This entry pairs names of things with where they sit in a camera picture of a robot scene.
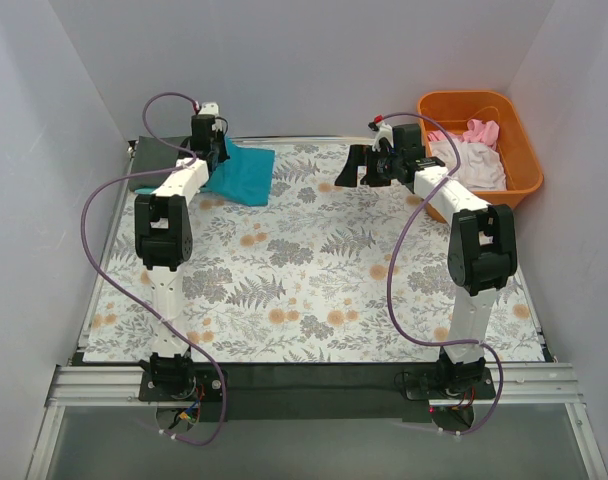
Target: blue cloth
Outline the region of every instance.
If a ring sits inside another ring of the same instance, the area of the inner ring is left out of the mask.
[[[238,147],[228,138],[226,151],[230,158],[217,166],[201,191],[219,193],[249,207],[268,205],[275,151]]]

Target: white wall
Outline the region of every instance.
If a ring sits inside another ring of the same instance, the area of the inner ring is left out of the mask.
[[[50,1],[128,139],[163,90],[217,100],[237,136],[364,135],[429,90],[505,91],[553,3]],[[187,131],[177,102],[152,112],[161,133]]]
[[[509,93],[545,173],[517,212],[520,262],[608,468],[608,0],[557,0]]]
[[[0,0],[0,479],[24,478],[55,364],[75,348],[94,279],[80,210],[125,153],[48,1]],[[89,219],[96,254],[113,202]]]

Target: orange laundry basket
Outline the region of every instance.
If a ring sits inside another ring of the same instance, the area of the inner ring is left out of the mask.
[[[544,177],[540,164],[513,104],[504,95],[489,90],[432,92],[420,98],[417,111],[457,134],[468,130],[466,123],[473,118],[483,122],[494,120],[500,126],[497,152],[504,165],[507,190],[474,191],[478,197],[494,205],[504,203],[515,208],[542,185]],[[420,127],[428,156],[431,149],[427,135],[437,128],[421,119]],[[444,222],[430,205],[427,211],[434,219]]]

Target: gray leaf pattern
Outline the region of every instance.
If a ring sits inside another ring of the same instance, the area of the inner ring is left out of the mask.
[[[347,145],[260,147],[276,152],[266,207],[209,193],[189,205],[194,243],[182,291],[191,340],[221,362],[434,361],[438,349],[397,334],[385,299],[389,255],[417,199],[401,185],[334,187]],[[134,249],[134,198],[126,200],[107,271],[150,302]],[[448,228],[422,212],[393,270],[398,321],[423,340],[443,338],[450,326],[448,238]],[[156,328],[144,308],[104,284],[84,358],[146,359]],[[542,360],[521,278],[500,292],[487,341],[506,361]]]

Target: purple cable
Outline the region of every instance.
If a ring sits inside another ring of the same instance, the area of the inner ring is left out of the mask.
[[[455,152],[455,167],[453,167],[453,169],[448,172],[448,175],[445,176],[435,186],[435,188],[433,188],[433,190],[431,190],[431,192],[426,196],[426,198],[424,200],[422,200],[422,202],[417,206],[415,211],[411,214],[408,221],[406,222],[406,225],[404,225],[404,228],[402,229],[402,233],[400,233],[400,236],[397,239],[397,243],[395,243],[395,248],[393,248],[393,253],[391,254],[391,263],[389,265],[388,274],[386,276],[386,306],[388,308],[388,314],[391,317],[391,322],[393,323],[395,330],[397,330],[398,333],[402,337],[404,337],[406,340],[408,340],[409,342],[412,342],[416,345],[420,345],[422,347],[448,347],[448,346],[452,346],[452,345],[479,345],[480,347],[485,348],[486,350],[491,352],[491,355],[493,355],[493,358],[495,358],[495,362],[497,363],[497,368],[498,368],[499,377],[500,377],[498,386],[497,386],[497,394],[495,395],[495,399],[493,400],[493,403],[491,404],[491,408],[489,409],[487,414],[476,425],[474,425],[473,427],[471,427],[468,430],[465,430],[465,431],[459,433],[460,435],[468,435],[469,433],[474,433],[474,432],[478,431],[480,428],[482,428],[482,426],[484,426],[484,424],[486,422],[488,422],[488,420],[491,418],[491,415],[493,415],[493,412],[497,408],[497,404],[500,401],[500,396],[502,395],[502,390],[504,388],[504,370],[502,369],[502,362],[500,361],[500,357],[497,355],[497,352],[495,352],[495,350],[490,345],[488,345],[484,342],[475,340],[473,338],[465,338],[462,340],[451,340],[448,342],[425,342],[423,340],[413,338],[404,331],[402,326],[397,321],[397,318],[395,318],[395,313],[393,312],[393,269],[395,267],[395,261],[397,260],[397,255],[400,253],[400,248],[402,247],[402,243],[404,242],[404,238],[406,237],[406,234],[408,233],[409,229],[411,228],[411,224],[415,221],[415,219],[420,214],[420,212],[426,207],[426,205],[428,205],[428,203],[431,201],[431,199],[437,194],[438,190],[440,188],[442,188],[446,184],[446,182],[449,181],[450,177],[452,177],[453,174],[460,168],[460,166],[462,165],[462,160],[460,158],[460,153],[457,151],[457,147],[455,146],[455,143],[453,142],[449,133],[446,131],[446,129],[444,127],[442,127],[439,123],[437,123],[432,118],[426,117],[419,113],[395,112],[395,113],[389,113],[388,115],[383,115],[381,117],[380,121],[386,120],[388,118],[400,117],[400,116],[421,118],[422,120],[425,120],[425,121],[430,122],[431,124],[435,125],[435,127],[444,134],[446,140],[448,140],[449,144],[453,148],[453,151]],[[429,429],[423,428],[423,427],[415,427],[415,426],[410,427],[410,426],[406,426],[406,425],[402,425],[402,426],[404,426],[406,428],[411,428],[414,430],[433,431],[433,430],[429,430]],[[453,431],[449,431],[449,430],[445,430],[445,431],[452,435],[458,434],[457,432],[453,432]]]
[[[186,100],[189,100],[193,104],[193,108],[195,109],[196,112],[199,110],[199,106],[198,106],[198,104],[197,104],[197,102],[195,100],[193,100],[191,97],[189,97],[187,95],[183,95],[181,93],[176,93],[176,92],[164,92],[164,93],[160,93],[159,95],[155,95],[148,102],[146,102],[146,105],[144,106],[144,110],[142,111],[142,121],[144,122],[144,127],[146,127],[146,130],[148,131],[148,133],[153,138],[155,138],[159,142],[163,143],[164,145],[167,145],[167,146],[172,147],[172,148],[174,148],[176,150],[180,150],[182,152],[185,152],[185,153],[188,153],[189,155],[191,155],[193,157],[193,160],[191,160],[190,162],[188,162],[188,163],[185,164],[185,166],[190,166],[190,165],[192,165],[193,163],[195,163],[197,161],[197,155],[195,155],[195,152],[189,150],[188,148],[178,147],[176,145],[173,145],[171,143],[166,142],[165,140],[162,140],[161,138],[159,138],[157,135],[155,135],[151,131],[151,128],[148,125],[148,121],[146,120],[146,112],[148,111],[148,108],[150,107],[151,103],[153,103],[155,100],[157,100],[158,98],[161,98],[161,97],[181,97],[181,98],[185,98]],[[91,195],[88,197],[88,200],[86,200],[86,203],[84,204],[84,208],[82,208],[82,218],[81,218],[81,223],[80,223],[80,232],[81,232],[81,236],[82,236],[82,247],[84,248],[84,253],[86,254],[86,258],[88,258],[88,261],[90,262],[91,266],[95,269],[95,271],[97,272],[97,274],[99,276],[101,276],[104,280],[106,280],[110,285],[112,285],[113,287],[115,287],[115,289],[117,291],[119,291],[120,293],[123,293],[128,298],[130,298],[135,303],[137,303],[138,305],[141,305],[142,307],[144,307],[155,318],[157,318],[160,322],[162,322],[162,324],[166,328],[168,328],[176,337],[178,337],[180,340],[182,340],[183,342],[185,342],[186,344],[188,344],[190,347],[192,347],[196,351],[198,351],[200,354],[202,354],[204,357],[206,357],[206,359],[209,362],[211,362],[211,364],[215,368],[215,371],[217,372],[217,376],[219,377],[220,382],[222,384],[222,412],[220,413],[220,418],[219,418],[217,427],[215,428],[215,431],[211,434],[211,436],[208,437],[206,440],[194,440],[192,438],[183,437],[181,435],[175,435],[175,434],[173,434],[173,433],[171,433],[171,432],[169,432],[167,430],[163,430],[163,433],[165,433],[169,437],[173,437],[173,438],[175,438],[177,440],[180,440],[182,442],[190,443],[192,445],[196,445],[198,447],[201,447],[201,446],[204,446],[204,445],[208,445],[213,440],[215,440],[215,437],[217,437],[218,433],[222,429],[222,426],[224,425],[224,420],[226,418],[227,392],[226,392],[226,380],[224,378],[224,374],[222,373],[222,369],[220,368],[220,366],[218,365],[218,363],[215,361],[215,359],[211,355],[209,355],[204,349],[202,349],[201,347],[199,347],[195,343],[191,342],[184,335],[182,335],[175,327],[173,327],[173,325],[171,325],[167,320],[165,320],[164,318],[162,318],[162,315],[160,315],[157,311],[155,311],[155,309],[153,307],[151,307],[148,303],[146,303],[141,298],[139,298],[139,297],[133,295],[132,293],[130,293],[124,287],[122,287],[121,285],[119,285],[115,280],[113,280],[106,272],[104,272],[102,270],[102,267],[100,267],[100,265],[97,263],[97,261],[93,258],[93,255],[91,254],[91,250],[90,250],[90,248],[88,246],[88,240],[86,238],[86,216],[88,214],[88,209],[89,209],[89,207],[90,207],[91,202],[93,201],[93,199],[102,190],[104,190],[106,187],[109,187],[110,185],[113,185],[113,184],[118,183],[118,182],[123,182],[124,180],[129,180],[131,178],[140,178],[140,177],[146,177],[148,175],[158,175],[158,174],[164,174],[164,173],[173,173],[173,172],[175,172],[177,170],[181,170],[182,168],[184,168],[184,167],[180,166],[180,167],[173,167],[173,168],[164,168],[164,169],[161,169],[161,170],[153,170],[153,171],[149,171],[149,172],[131,173],[130,175],[124,175],[123,177],[116,178],[114,180],[110,180],[110,181],[108,181],[106,183],[103,183],[102,185],[100,185],[99,187],[97,187],[97,189],[95,189],[95,191],[93,193],[91,193]]]

